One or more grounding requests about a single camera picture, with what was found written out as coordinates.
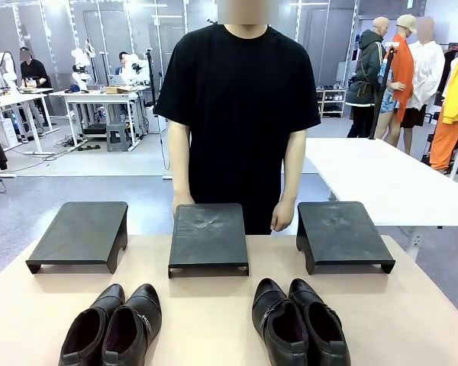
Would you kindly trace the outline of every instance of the orange shirt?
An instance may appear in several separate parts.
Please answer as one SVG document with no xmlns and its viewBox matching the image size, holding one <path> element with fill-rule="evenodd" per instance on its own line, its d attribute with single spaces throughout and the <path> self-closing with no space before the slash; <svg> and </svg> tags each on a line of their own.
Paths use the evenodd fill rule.
<svg viewBox="0 0 458 366">
<path fill-rule="evenodd" d="M 405 90 L 394 91 L 394 100 L 400 103 L 397 119 L 401 124 L 404 119 L 407 100 L 414 92 L 414 86 L 412 85 L 414 80 L 414 58 L 409 50 L 407 41 L 400 34 L 396 34 L 392 41 L 400 43 L 397 48 L 397 53 L 394 55 L 394 59 L 392 61 L 394 82 L 401 82 L 402 84 L 405 84 Z"/>
</svg>

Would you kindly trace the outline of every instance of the dark green jacket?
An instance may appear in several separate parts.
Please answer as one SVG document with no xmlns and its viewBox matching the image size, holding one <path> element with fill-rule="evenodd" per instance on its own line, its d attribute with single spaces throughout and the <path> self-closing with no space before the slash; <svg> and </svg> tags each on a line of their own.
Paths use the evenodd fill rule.
<svg viewBox="0 0 458 366">
<path fill-rule="evenodd" d="M 383 38 L 371 31 L 365 30 L 360 39 L 360 57 L 356 68 L 356 76 L 346 96 L 346 102 L 351 104 L 375 103 L 374 92 L 379 90 L 378 74 L 385 57 Z"/>
</svg>

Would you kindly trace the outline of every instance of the plastic stool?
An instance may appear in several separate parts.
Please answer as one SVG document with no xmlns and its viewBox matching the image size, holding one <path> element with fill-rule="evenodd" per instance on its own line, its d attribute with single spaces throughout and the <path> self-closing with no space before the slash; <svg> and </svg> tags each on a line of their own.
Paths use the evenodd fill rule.
<svg viewBox="0 0 458 366">
<path fill-rule="evenodd" d="M 132 141 L 125 124 L 108 124 L 106 132 L 108 152 L 129 150 Z"/>
</svg>

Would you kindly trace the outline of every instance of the black leather dress shoe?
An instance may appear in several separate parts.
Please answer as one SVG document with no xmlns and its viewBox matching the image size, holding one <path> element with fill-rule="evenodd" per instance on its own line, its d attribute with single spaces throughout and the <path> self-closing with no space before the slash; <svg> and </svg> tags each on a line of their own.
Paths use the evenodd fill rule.
<svg viewBox="0 0 458 366">
<path fill-rule="evenodd" d="M 99 366 L 108 321 L 124 304 L 124 289 L 119 284 L 107 287 L 69 328 L 61 348 L 60 366 Z"/>
<path fill-rule="evenodd" d="M 309 364 L 350 366 L 350 351 L 336 312 L 298 278 L 290 284 L 289 298 L 298 305 L 307 326 Z"/>
<path fill-rule="evenodd" d="M 161 306 L 150 284 L 143 284 L 108 325 L 102 346 L 104 366 L 144 366 L 146 351 L 161 329 Z"/>
<path fill-rule="evenodd" d="M 256 289 L 253 324 L 266 344 L 272 366 L 308 366 L 308 334 L 300 312 L 269 278 Z"/>
</svg>

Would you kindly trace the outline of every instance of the forearm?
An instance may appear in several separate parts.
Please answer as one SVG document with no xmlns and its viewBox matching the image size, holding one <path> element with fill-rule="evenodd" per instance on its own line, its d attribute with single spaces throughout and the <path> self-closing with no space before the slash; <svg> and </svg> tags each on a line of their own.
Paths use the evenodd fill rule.
<svg viewBox="0 0 458 366">
<path fill-rule="evenodd" d="M 304 167 L 306 139 L 307 130 L 290 134 L 285 154 L 285 187 L 283 188 L 282 201 L 295 202 L 297 200 L 298 186 Z"/>
<path fill-rule="evenodd" d="M 189 137 L 188 126 L 169 122 L 168 144 L 169 159 L 173 174 L 173 190 L 175 194 L 190 195 L 189 186 Z"/>
</svg>

